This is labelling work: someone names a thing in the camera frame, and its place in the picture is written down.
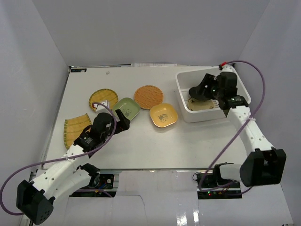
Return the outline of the green square plate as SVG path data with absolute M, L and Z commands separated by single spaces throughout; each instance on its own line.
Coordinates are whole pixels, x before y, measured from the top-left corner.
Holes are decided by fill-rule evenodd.
M 112 108 L 112 112 L 114 115 L 118 117 L 117 113 L 115 112 L 117 109 L 120 109 L 123 115 L 129 119 L 130 121 L 138 115 L 140 112 L 140 106 L 137 102 L 129 97 L 125 97 L 118 101 Z

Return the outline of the cream floral round plate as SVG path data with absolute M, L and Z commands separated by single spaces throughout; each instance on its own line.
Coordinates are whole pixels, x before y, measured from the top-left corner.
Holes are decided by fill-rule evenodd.
M 205 100 L 200 101 L 194 98 L 190 98 L 187 103 L 188 109 L 191 111 L 203 111 L 218 108 L 217 100 Z

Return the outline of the round green-rimmed bamboo plate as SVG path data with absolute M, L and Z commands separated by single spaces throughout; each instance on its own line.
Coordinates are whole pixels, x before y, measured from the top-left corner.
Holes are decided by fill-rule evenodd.
M 109 102 L 110 109 L 119 101 L 117 93 L 112 89 L 99 89 L 95 91 L 89 98 L 89 107 L 95 112 L 96 109 L 93 107 L 94 102 Z

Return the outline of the round orange woven plate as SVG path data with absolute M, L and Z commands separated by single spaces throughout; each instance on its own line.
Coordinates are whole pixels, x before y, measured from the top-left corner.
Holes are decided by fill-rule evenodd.
M 156 86 L 142 86 L 134 94 L 134 101 L 144 110 L 150 110 L 152 107 L 163 102 L 163 92 Z

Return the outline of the yellow square plate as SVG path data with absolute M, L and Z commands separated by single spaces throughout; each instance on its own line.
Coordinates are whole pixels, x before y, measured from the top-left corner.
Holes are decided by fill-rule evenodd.
M 178 114 L 169 103 L 161 103 L 150 109 L 150 117 L 159 128 L 165 128 L 177 122 Z

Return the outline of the rectangular bamboo tray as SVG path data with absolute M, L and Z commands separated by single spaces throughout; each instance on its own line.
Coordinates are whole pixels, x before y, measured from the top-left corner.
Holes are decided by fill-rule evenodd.
M 79 137 L 83 129 L 91 124 L 91 120 L 87 113 L 72 119 L 66 119 L 64 121 L 63 129 L 63 141 L 65 148 L 68 150 L 74 140 Z

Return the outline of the dark gold-patterned round plate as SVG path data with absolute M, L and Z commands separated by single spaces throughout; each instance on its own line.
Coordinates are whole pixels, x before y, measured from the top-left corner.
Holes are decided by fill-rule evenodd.
M 189 89 L 189 95 L 199 101 L 210 100 L 210 94 L 207 92 L 207 88 L 202 86 L 195 86 Z

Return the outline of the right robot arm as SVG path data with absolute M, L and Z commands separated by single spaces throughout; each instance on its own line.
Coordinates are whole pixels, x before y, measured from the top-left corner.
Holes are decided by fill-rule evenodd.
M 216 187 L 225 187 L 230 181 L 242 182 L 246 187 L 279 184 L 286 162 L 283 149 L 276 149 L 259 129 L 251 116 L 246 99 L 238 95 L 238 77 L 234 72 L 221 71 L 214 76 L 205 74 L 189 95 L 199 101 L 217 100 L 227 119 L 237 129 L 247 151 L 247 158 L 239 164 L 220 163 L 213 168 L 212 181 Z

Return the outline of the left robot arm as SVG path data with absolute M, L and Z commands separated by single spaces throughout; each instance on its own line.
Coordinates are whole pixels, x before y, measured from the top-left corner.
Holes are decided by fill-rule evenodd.
M 63 197 L 85 186 L 94 188 L 99 184 L 100 170 L 88 160 L 113 135 L 130 127 L 130 120 L 122 111 L 115 112 L 118 121 L 110 113 L 98 113 L 93 124 L 86 126 L 74 140 L 62 161 L 30 182 L 24 180 L 18 185 L 16 207 L 34 224 L 45 222 Z

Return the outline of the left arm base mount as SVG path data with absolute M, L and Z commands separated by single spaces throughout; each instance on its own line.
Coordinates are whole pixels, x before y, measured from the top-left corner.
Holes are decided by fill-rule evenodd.
M 74 197 L 113 198 L 116 195 L 116 191 L 114 191 L 114 175 L 100 174 L 91 179 L 87 186 L 72 195 Z

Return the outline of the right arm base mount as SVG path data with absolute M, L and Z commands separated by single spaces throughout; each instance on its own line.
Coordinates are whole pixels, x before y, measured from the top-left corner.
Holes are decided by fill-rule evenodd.
M 222 200 L 222 199 L 242 199 L 241 186 L 239 182 L 232 182 L 227 185 L 227 181 L 221 188 L 213 190 L 214 187 L 219 186 L 212 174 L 208 174 L 202 184 L 202 189 L 205 192 L 200 191 L 197 188 L 198 200 Z

